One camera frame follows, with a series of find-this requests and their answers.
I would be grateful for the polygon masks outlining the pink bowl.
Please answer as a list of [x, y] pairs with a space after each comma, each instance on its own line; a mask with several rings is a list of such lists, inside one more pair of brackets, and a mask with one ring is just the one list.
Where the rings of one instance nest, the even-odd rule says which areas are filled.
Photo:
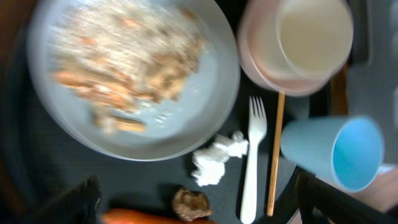
[[241, 66], [257, 85], [289, 96], [311, 95], [323, 87], [331, 74], [308, 78], [287, 63], [277, 38], [280, 0], [250, 0], [238, 29]]

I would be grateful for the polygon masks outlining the white tissue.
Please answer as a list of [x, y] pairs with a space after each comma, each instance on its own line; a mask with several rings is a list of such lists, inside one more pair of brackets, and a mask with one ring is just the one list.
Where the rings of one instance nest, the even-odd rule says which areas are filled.
[[249, 142], [241, 131], [226, 137], [217, 134], [208, 148], [193, 153], [192, 162], [196, 170], [192, 172], [199, 187], [218, 185], [225, 174], [225, 163], [232, 157], [241, 159], [248, 153]]

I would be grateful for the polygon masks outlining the orange carrot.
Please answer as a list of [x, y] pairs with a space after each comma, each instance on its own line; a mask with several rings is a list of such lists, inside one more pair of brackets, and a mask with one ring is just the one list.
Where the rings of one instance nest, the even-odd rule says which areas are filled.
[[109, 210], [102, 215], [101, 221], [104, 224], [217, 224], [217, 222], [205, 219], [186, 222], [124, 208]]

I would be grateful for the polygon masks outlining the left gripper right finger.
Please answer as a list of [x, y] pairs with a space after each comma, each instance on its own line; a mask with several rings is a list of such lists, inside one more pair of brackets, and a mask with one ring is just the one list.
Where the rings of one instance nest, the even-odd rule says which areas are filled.
[[396, 167], [353, 194], [300, 171], [295, 191], [302, 223], [397, 223]]

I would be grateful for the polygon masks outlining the blue plastic cup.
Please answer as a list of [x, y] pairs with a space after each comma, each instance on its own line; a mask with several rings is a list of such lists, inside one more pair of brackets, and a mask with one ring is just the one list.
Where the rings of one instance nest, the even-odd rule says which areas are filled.
[[384, 137], [368, 116], [293, 121], [282, 131], [283, 156], [349, 192], [365, 189], [384, 160]]

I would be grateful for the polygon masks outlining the round black tray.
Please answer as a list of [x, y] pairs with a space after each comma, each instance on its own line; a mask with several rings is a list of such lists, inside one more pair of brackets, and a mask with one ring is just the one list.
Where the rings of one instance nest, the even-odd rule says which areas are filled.
[[[88, 149], [55, 123], [32, 88], [25, 59], [25, 28], [36, 4], [37, 1], [1, 1], [1, 197], [11, 207], [5, 215], [13, 216], [5, 222], [18, 223], [25, 211], [39, 208], [51, 196], [97, 175], [102, 192], [98, 210], [101, 213], [108, 207], [126, 207], [174, 217], [170, 201], [174, 192], [185, 186], [208, 196], [214, 221], [240, 223], [246, 158], [228, 161], [220, 184], [200, 189], [190, 178], [195, 168], [192, 154], [160, 162], [123, 161]], [[345, 81], [344, 87], [334, 88], [341, 84], [337, 80], [344, 78], [337, 75], [332, 87], [327, 85], [310, 98], [287, 98], [284, 122], [330, 114], [331, 108], [344, 99], [335, 96], [343, 90], [334, 90], [344, 89]], [[220, 134], [247, 131], [248, 106], [243, 104], [248, 103], [249, 95], [263, 98], [270, 122], [259, 150], [255, 223], [288, 223], [297, 213], [294, 182], [300, 169], [283, 158], [279, 160], [275, 214], [271, 218], [265, 215], [277, 94], [256, 86], [242, 73], [237, 102]]]

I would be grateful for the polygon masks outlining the cream paper cup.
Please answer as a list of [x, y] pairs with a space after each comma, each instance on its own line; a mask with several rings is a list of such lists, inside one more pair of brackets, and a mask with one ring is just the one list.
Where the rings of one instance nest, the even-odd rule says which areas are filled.
[[352, 13], [342, 0], [282, 1], [276, 28], [287, 63], [307, 79], [324, 79], [337, 72], [353, 44]]

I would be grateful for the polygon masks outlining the grey plate with food scraps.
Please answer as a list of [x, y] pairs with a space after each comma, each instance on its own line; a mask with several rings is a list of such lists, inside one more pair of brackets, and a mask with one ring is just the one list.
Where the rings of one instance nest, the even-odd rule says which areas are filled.
[[207, 1], [40, 1], [27, 44], [39, 99], [73, 138], [161, 161], [205, 143], [230, 114], [233, 31]]

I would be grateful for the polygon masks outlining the wooden chopstick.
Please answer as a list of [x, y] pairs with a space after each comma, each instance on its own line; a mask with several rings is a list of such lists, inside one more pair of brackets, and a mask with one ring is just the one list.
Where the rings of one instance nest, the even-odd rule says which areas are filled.
[[267, 216], [272, 217], [274, 214], [274, 204], [275, 204], [275, 192], [277, 185], [277, 173], [279, 166], [279, 154], [280, 154], [280, 142], [282, 135], [282, 125], [284, 118], [284, 108], [285, 108], [285, 93], [280, 92], [277, 104], [277, 114], [275, 122], [275, 134], [274, 134], [274, 147], [272, 151], [272, 164], [271, 164], [271, 175], [269, 182], [269, 194], [267, 201]]

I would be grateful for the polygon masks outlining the white plastic fork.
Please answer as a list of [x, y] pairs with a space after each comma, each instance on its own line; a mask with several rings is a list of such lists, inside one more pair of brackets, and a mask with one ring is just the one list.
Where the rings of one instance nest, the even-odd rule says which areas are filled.
[[240, 221], [251, 224], [257, 210], [257, 158], [261, 141], [267, 134], [267, 117], [264, 104], [259, 97], [249, 97], [249, 149], [246, 163]]

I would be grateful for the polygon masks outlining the brown food scrap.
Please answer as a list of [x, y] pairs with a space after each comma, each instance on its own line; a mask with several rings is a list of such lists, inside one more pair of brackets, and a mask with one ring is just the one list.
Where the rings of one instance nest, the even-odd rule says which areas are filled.
[[213, 214], [208, 197], [202, 192], [192, 192], [185, 187], [179, 188], [172, 199], [172, 209], [186, 222], [209, 217]]

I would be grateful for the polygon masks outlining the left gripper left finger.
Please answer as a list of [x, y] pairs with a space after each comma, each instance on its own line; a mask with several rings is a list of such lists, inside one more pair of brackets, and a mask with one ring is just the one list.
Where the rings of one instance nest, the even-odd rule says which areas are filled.
[[96, 224], [101, 203], [101, 191], [97, 176], [53, 196], [29, 214], [30, 223], [41, 224]]

